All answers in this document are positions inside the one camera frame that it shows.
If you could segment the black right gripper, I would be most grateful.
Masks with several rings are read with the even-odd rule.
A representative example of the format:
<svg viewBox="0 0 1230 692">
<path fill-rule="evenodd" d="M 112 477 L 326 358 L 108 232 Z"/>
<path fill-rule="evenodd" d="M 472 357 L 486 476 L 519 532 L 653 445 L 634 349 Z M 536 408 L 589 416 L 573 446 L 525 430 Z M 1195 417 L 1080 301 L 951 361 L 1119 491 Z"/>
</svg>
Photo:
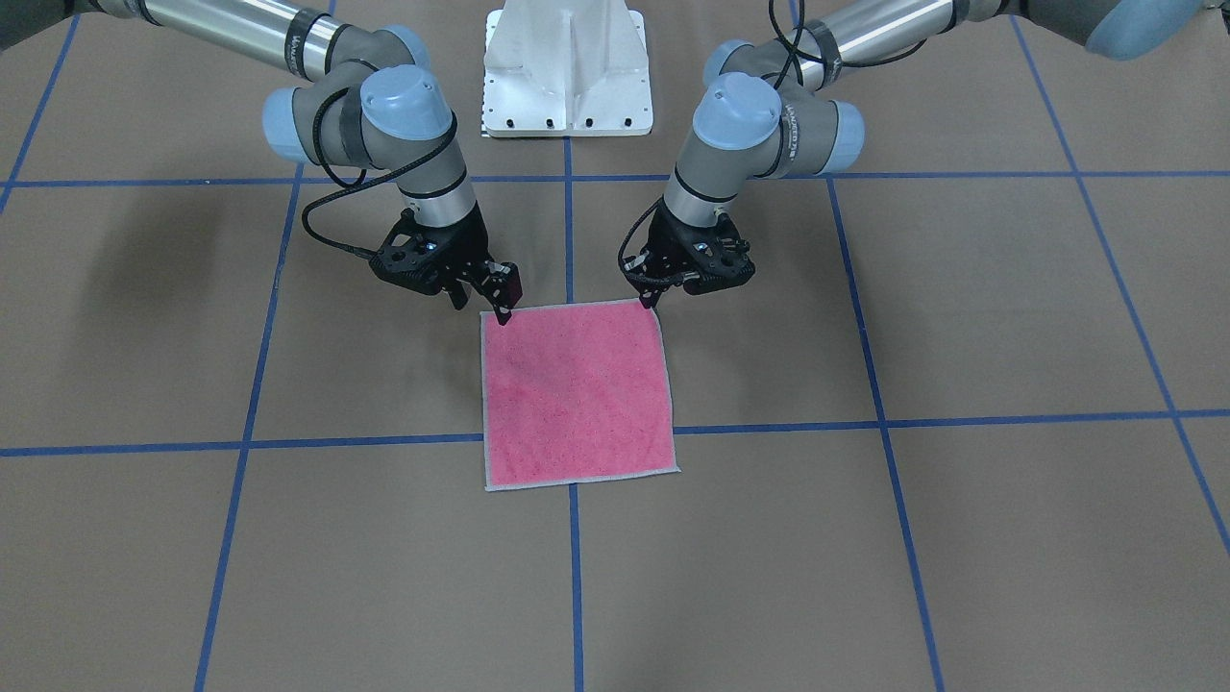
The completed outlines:
<svg viewBox="0 0 1230 692">
<path fill-rule="evenodd" d="M 418 214 L 405 209 L 405 215 Z M 446 250 L 443 254 L 445 270 L 445 289 L 455 310 L 462 310 L 469 304 L 471 284 L 478 286 L 478 293 L 487 299 L 494 310 L 501 327 L 510 321 L 510 313 L 524 294 L 520 270 L 515 263 L 494 262 L 488 250 L 488 234 L 480 206 L 474 206 L 458 222 L 445 225 Z"/>
</svg>

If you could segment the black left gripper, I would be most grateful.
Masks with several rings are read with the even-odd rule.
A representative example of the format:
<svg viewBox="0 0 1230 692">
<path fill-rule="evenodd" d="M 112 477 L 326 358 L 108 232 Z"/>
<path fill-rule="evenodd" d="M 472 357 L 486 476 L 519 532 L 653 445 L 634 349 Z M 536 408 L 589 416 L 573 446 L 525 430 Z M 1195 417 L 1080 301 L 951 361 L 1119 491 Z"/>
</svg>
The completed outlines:
<svg viewBox="0 0 1230 692">
<path fill-rule="evenodd" d="M 638 254 L 640 304 L 656 309 L 664 290 L 681 286 L 689 279 L 688 246 L 715 236 L 733 236 L 733 220 L 720 213 L 711 227 L 696 227 L 676 219 L 665 202 L 654 203 L 649 240 Z"/>
</svg>

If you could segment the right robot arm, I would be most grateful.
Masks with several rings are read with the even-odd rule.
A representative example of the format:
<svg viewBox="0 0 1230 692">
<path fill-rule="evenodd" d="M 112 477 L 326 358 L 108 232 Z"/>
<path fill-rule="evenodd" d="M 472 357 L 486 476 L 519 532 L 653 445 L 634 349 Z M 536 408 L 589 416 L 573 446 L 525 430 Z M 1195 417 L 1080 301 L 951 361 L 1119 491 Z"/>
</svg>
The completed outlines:
<svg viewBox="0 0 1230 692">
<path fill-rule="evenodd" d="M 387 284 L 448 295 L 454 309 L 478 293 L 508 323 L 523 294 L 518 267 L 490 254 L 458 116 L 426 42 L 408 27 L 369 31 L 292 1 L 37 1 L 14 17 L 31 18 L 36 32 L 90 12 L 141 18 L 308 80 L 274 91 L 262 109 L 273 152 L 317 165 L 335 183 L 303 210 L 304 232 L 364 261 Z M 312 229 L 314 210 L 386 183 L 405 206 L 378 250 Z"/>
</svg>

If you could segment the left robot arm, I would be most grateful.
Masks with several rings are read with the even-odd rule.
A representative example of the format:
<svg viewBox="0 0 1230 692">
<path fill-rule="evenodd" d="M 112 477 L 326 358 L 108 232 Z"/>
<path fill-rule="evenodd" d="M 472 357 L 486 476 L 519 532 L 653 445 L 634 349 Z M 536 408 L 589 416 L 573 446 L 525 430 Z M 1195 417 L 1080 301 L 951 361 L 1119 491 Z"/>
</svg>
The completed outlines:
<svg viewBox="0 0 1230 692">
<path fill-rule="evenodd" d="M 856 1 L 823 18 L 800 18 L 763 44 L 729 41 L 704 65 L 704 96 L 658 202 L 642 219 L 649 236 L 619 270 L 643 309 L 673 286 L 720 293 L 754 277 L 750 245 L 729 210 L 747 179 L 836 175 L 862 152 L 855 104 L 820 98 L 843 76 L 900 61 L 927 39 L 968 22 L 1015 16 L 1129 61 L 1159 48 L 1202 9 L 1199 1 Z"/>
</svg>

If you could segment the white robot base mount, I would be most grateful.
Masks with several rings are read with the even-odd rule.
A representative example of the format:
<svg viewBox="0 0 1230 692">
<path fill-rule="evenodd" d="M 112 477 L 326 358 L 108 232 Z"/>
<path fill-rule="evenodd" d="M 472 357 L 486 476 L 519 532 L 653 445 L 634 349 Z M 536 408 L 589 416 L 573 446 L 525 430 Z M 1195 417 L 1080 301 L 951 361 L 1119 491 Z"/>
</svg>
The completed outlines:
<svg viewBox="0 0 1230 692">
<path fill-rule="evenodd" d="M 627 2 L 506 1 L 483 28 L 483 136 L 653 130 L 646 22 Z"/>
</svg>

